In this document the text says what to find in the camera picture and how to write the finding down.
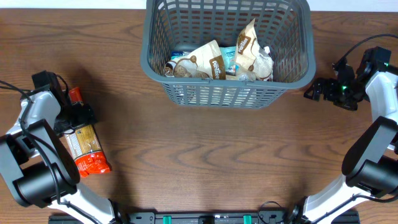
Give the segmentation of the beige dried mushroom pouch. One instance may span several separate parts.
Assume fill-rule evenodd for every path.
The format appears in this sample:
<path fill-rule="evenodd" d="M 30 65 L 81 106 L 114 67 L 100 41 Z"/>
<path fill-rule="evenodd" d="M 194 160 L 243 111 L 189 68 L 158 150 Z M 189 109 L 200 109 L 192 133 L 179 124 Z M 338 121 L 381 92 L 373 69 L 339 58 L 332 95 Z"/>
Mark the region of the beige dried mushroom pouch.
<path fill-rule="evenodd" d="M 174 78 L 225 80 L 226 69 L 217 41 L 202 45 L 186 56 L 169 60 L 163 75 Z"/>

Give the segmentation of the Kleenex tissue multipack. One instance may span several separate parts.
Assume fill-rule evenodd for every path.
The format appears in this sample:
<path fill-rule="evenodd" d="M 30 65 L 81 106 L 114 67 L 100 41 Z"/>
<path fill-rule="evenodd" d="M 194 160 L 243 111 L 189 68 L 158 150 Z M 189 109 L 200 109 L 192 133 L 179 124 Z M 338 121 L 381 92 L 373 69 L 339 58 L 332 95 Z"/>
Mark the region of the Kleenex tissue multipack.
<path fill-rule="evenodd" d="M 170 59 L 173 60 L 175 58 L 183 57 L 189 55 L 191 51 L 172 51 Z"/>

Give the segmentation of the orange spaghetti package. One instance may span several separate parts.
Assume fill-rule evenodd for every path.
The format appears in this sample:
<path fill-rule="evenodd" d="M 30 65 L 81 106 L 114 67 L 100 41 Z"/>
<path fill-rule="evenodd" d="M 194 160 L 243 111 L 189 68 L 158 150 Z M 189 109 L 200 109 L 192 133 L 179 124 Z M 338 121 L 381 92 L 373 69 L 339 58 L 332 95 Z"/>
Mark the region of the orange spaghetti package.
<path fill-rule="evenodd" d="M 107 174 L 111 166 L 97 138 L 92 124 L 72 130 L 64 134 L 72 158 L 78 168 L 80 177 L 85 178 L 90 174 Z"/>

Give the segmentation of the beige pouch white contents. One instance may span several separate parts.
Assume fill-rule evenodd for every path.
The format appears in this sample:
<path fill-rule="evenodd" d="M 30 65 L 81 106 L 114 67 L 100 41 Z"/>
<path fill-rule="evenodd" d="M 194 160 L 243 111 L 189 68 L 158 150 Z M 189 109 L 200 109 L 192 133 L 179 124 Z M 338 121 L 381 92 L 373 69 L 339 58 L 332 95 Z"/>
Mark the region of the beige pouch white contents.
<path fill-rule="evenodd" d="M 253 19 L 238 35 L 235 64 L 238 70 L 248 70 L 256 74 L 256 80 L 271 82 L 274 61 L 269 47 L 261 47 L 255 31 Z"/>

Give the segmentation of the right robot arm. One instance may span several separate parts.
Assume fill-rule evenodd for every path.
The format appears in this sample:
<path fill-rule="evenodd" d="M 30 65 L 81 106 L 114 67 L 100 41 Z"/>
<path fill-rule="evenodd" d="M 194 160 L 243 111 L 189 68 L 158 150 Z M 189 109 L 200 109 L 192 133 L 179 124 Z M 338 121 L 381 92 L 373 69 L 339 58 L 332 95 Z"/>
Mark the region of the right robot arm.
<path fill-rule="evenodd" d="M 304 93 L 349 111 L 366 100 L 373 122 L 346 153 L 341 175 L 304 197 L 284 223 L 359 223 L 356 205 L 397 200 L 397 160 L 385 155 L 388 149 L 397 151 L 397 67 L 390 65 L 390 57 L 391 51 L 382 47 L 367 49 L 357 70 L 342 58 L 333 65 L 336 78 L 318 78 Z"/>

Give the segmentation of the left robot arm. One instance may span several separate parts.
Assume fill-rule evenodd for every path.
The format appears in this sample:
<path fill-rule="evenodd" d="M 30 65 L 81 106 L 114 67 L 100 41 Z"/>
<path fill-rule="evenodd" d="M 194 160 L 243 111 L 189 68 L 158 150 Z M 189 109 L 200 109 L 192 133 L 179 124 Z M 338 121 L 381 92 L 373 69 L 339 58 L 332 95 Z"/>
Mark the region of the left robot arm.
<path fill-rule="evenodd" d="M 90 105 L 63 90 L 53 72 L 32 76 L 34 89 L 21 90 L 21 112 L 1 136 L 1 176 L 14 200 L 63 211 L 82 223 L 128 223 L 117 203 L 80 182 L 79 167 L 60 137 L 96 123 Z"/>

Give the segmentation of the light blue snack bar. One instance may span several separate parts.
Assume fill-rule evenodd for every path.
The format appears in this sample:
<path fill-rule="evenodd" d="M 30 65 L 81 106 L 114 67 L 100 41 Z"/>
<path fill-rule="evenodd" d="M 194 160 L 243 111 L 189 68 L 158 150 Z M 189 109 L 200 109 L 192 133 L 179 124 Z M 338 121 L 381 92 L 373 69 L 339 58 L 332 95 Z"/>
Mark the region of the light blue snack bar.
<path fill-rule="evenodd" d="M 227 75 L 236 75 L 236 64 L 234 61 L 236 47 L 220 47 L 221 56 L 224 61 L 224 68 Z"/>

